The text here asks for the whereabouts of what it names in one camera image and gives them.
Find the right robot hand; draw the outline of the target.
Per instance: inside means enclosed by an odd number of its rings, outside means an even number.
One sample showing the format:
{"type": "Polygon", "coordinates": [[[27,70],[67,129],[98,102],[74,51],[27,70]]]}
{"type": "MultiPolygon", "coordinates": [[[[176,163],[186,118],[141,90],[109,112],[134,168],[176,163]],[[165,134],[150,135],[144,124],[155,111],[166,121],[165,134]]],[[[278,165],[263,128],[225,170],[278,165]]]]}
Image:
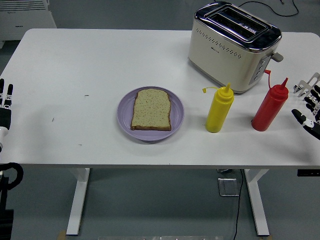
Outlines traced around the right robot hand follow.
{"type": "Polygon", "coordinates": [[[291,112],[298,123],[313,137],[320,139],[320,87],[315,85],[310,90],[311,96],[304,97],[306,108],[309,109],[314,116],[314,120],[307,118],[297,109],[292,109],[291,112]]]}

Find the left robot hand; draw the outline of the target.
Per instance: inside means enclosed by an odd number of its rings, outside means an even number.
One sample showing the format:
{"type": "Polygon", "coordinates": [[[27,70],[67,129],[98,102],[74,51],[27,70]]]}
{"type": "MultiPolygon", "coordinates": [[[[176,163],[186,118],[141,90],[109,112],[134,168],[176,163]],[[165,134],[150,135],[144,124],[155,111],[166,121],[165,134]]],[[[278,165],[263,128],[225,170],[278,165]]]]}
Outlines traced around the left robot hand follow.
{"type": "Polygon", "coordinates": [[[13,84],[9,84],[7,92],[5,90],[5,80],[0,79],[0,151],[2,152],[4,147],[4,138],[8,134],[11,127],[12,120],[12,95],[13,95],[13,84]]]}

